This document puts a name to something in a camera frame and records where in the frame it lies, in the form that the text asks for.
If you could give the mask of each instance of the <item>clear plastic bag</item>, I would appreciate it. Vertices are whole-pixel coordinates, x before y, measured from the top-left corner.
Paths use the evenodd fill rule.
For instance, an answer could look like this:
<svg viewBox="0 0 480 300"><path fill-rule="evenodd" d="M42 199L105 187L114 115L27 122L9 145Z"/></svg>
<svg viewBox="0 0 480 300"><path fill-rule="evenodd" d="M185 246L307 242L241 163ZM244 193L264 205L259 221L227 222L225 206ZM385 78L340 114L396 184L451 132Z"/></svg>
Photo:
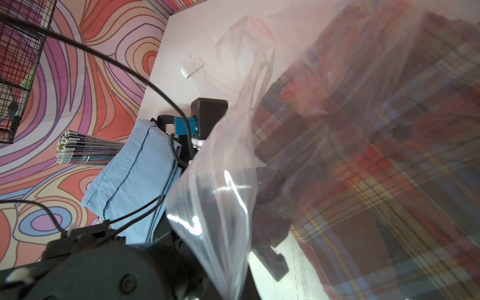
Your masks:
<svg viewBox="0 0 480 300"><path fill-rule="evenodd" d="M479 6L300 1L240 20L204 54L192 79L229 110L167 213L224 299L250 249L289 232L333 299L475 294L444 254L480 234Z"/></svg>
<svg viewBox="0 0 480 300"><path fill-rule="evenodd" d="M216 44L213 53L218 58L205 57L205 66L192 78L203 80L199 86L204 94L215 92L227 99L229 109L167 196L172 227L225 299L236 299L245 279L257 190L250 124L254 105L271 77L274 49L265 24L246 17ZM223 74L237 79L222 81ZM209 82L218 90L206 92L213 87ZM238 82L244 82L240 90L235 86ZM241 100L235 101L232 95Z"/></svg>

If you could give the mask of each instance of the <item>black wire mesh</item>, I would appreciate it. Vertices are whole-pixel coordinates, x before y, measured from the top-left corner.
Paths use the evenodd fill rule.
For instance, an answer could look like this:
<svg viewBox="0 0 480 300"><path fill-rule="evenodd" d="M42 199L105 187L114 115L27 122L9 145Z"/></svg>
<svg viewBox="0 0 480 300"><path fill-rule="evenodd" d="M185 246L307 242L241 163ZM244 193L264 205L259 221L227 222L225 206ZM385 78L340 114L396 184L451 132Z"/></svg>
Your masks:
<svg viewBox="0 0 480 300"><path fill-rule="evenodd" d="M56 2L1 0L0 13L49 28ZM0 143L13 143L44 43L44 35L0 22Z"/></svg>

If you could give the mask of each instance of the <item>colorful patterned floor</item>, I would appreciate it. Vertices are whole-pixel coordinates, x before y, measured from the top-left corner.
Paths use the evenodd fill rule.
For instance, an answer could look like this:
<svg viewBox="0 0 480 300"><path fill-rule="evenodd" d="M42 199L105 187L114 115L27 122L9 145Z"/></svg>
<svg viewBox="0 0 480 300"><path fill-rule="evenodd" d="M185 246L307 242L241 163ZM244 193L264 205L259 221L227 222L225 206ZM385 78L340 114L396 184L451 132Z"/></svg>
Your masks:
<svg viewBox="0 0 480 300"><path fill-rule="evenodd" d="M191 3L165 1L173 8ZM165 26L141 0L58 0L51 28L148 77ZM63 227L96 222L79 203L100 169L58 165L58 137L71 129L126 139L144 91L144 84L117 68L47 39L15 143L0 145L0 199L53 207ZM45 244L57 237L38 207L0 204L0 269L37 261Z"/></svg>

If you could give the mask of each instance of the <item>black cable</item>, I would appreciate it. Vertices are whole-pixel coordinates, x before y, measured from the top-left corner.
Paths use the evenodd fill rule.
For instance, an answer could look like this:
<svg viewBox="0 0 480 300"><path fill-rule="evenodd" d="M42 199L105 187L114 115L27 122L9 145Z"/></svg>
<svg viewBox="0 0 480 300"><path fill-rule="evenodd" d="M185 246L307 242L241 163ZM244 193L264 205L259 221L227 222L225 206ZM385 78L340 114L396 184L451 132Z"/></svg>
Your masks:
<svg viewBox="0 0 480 300"><path fill-rule="evenodd" d="M160 205L162 205L164 199L165 199L165 195L164 194L161 194L160 196L156 197L154 200L157 200L158 199L158 203L152 208L150 209L149 211L147 211L146 213L144 213L143 215L141 216L138 216L136 217L135 219L131 220L130 222L128 222L127 224L123 225L122 227L120 227L119 229L113 231L112 233L110 233L109 235L105 236L104 238L102 238L101 240L97 241L95 244L93 244L93 248L96 248L98 246L101 246L103 245L106 241L108 241L109 239L115 237L117 234L121 233L122 231L124 231L125 229L127 229L128 227L130 227L131 225L137 223L138 221L140 221L141 219L145 218L146 216L148 216L149 214L151 214L152 212L154 212Z"/></svg>
<svg viewBox="0 0 480 300"><path fill-rule="evenodd" d="M148 81L148 79L144 78L139 73L137 73L134 70L130 69L129 67L119 63L118 61L111 59L107 55L105 55L101 52L98 52L97 50L92 49L88 46L80 44L80 43L78 43L74 40L71 40L71 39L69 39L65 36L56 34L52 31L49 31L49 30L44 29L42 27L35 26L35 25L30 24L28 22L9 17L9 16L7 16L3 13L0 13L0 21L2 21L4 23L8 23L8 24L16 26L16 27L19 27L19 28L22 28L22 29L25 29L25 30L36 31L38 33L41 33L41 34L44 34L46 36L52 37L54 39L57 39L57 40L62 41L66 44L72 45L72 46L74 46L76 48L79 48L79 49L81 49L81 50L83 50L87 53L90 53L90 54L92 54L92 55L94 55L94 56L96 56L96 57L98 57L98 58L100 58L104 61L107 61L107 62L111 63L112 65L122 69L123 71L127 72L128 74L132 75L133 77L137 78L138 80L140 80L141 82L146 84L147 86L151 87L157 94L162 96L165 99L165 101L167 101L168 104L170 104L180 114L180 116L183 119L183 121L185 122L185 124L189 124L187 116L183 113L183 111L167 95L165 95L165 93L163 93L156 85L154 85L153 83ZM188 138L188 151L190 153L190 159L193 159L194 152L193 152L193 145L192 145L192 132L191 132L189 126L187 126L187 138Z"/></svg>
<svg viewBox="0 0 480 300"><path fill-rule="evenodd" d="M139 209L137 209L137 210L129 213L128 215L124 215L124 216L119 217L118 219L115 219L115 220L113 220L113 221L110 221L110 224L117 223L118 221L122 221L122 220L124 220L124 219L126 219L126 218L128 218L128 217L130 217L130 216L135 215L135 214L138 213L139 211L144 210L144 209L146 209L147 207L149 207L149 206L150 206L153 202L155 202L157 199L158 199L158 197L156 197L155 199L153 199L153 200L150 201L149 203L145 204L144 206L140 207Z"/></svg>
<svg viewBox="0 0 480 300"><path fill-rule="evenodd" d="M173 134L168 135L168 145L169 145L170 151L172 152L175 159L178 161L179 165L186 168L188 167L188 163L181 160L179 155L177 154L177 151L175 150L175 145L173 143L173 136L174 136Z"/></svg>
<svg viewBox="0 0 480 300"><path fill-rule="evenodd" d="M55 227L60 232L66 233L65 229L63 229L60 226L60 224L57 222L57 219L53 215L52 211L48 207L46 207L45 205L43 205L41 203L38 203L38 202L35 202L35 201L30 201L30 200L14 200L14 199L0 200L0 204L2 204L2 203L24 203L24 204L36 205L36 206L40 207L41 209L43 209L47 213L47 215L50 217L50 220L52 220L53 225L55 225Z"/></svg>

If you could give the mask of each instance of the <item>blue towel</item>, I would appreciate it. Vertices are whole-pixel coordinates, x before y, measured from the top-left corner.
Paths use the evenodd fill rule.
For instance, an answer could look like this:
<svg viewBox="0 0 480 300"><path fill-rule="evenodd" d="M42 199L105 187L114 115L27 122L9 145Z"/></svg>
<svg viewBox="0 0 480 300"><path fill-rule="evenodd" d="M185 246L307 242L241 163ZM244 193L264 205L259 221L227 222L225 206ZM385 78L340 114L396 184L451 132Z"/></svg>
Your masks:
<svg viewBox="0 0 480 300"><path fill-rule="evenodd" d="M175 148L179 153L181 145L175 142ZM153 122L138 120L125 146L92 182L81 205L103 219L113 220L142 207L162 193L166 195L180 174L167 134ZM112 224L112 228L121 227L154 205ZM164 211L165 204L162 204L121 235L127 237L128 244L151 241Z"/></svg>

